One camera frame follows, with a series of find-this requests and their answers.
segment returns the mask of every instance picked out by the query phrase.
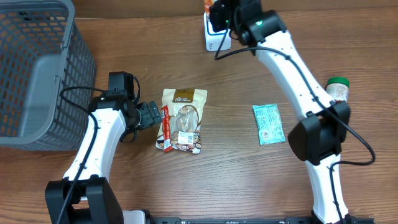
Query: wooden table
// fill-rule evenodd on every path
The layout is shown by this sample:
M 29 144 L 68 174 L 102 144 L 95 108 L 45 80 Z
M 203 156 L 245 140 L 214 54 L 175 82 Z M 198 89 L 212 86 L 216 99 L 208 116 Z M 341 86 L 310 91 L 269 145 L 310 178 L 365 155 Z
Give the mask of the wooden table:
M 398 222 L 398 7 L 281 13 L 317 80 L 351 81 L 351 126 L 377 154 L 369 167 L 343 166 L 350 214 Z M 125 70 L 142 99 L 161 104 L 164 88 L 208 90 L 199 155 L 154 147 L 158 126 L 119 144 L 110 183 L 124 210 L 182 218 L 307 216 L 313 195 L 305 164 L 289 144 L 259 146 L 252 105 L 277 103 L 287 135 L 296 120 L 269 71 L 249 52 L 214 61 L 203 18 L 78 21 L 98 64 L 96 87 Z M 241 48 L 237 42 L 234 49 Z M 60 180 L 76 152 L 0 150 L 0 223 L 48 223 L 44 189 Z M 343 159 L 366 161 L 348 135 Z

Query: teal snack bag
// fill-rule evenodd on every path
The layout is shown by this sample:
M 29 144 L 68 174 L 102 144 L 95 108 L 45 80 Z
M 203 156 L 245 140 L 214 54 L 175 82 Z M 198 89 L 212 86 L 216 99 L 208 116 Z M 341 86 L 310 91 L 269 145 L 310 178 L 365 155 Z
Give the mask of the teal snack bag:
M 253 111 L 259 128 L 260 145 L 286 141 L 278 105 L 253 105 Z

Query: green lid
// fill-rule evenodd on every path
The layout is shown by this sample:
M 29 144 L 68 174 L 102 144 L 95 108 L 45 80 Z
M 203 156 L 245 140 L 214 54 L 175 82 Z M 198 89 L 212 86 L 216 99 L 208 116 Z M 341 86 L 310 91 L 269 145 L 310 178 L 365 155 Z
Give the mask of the green lid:
M 330 84 L 333 84 L 333 83 L 340 83 L 340 84 L 343 84 L 343 85 L 346 85 L 347 87 L 349 87 L 349 80 L 344 78 L 344 77 L 333 77 L 333 78 L 330 78 L 328 80 L 328 84 L 327 85 L 330 85 Z

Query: gray bin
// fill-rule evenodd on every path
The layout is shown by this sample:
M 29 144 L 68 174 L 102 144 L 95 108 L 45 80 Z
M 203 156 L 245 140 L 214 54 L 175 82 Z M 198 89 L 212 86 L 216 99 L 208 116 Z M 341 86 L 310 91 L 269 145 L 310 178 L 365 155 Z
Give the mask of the gray bin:
M 0 0 L 0 145 L 71 150 L 88 115 L 61 100 L 69 86 L 93 86 L 96 64 L 71 1 Z M 88 107 L 92 91 L 68 99 Z

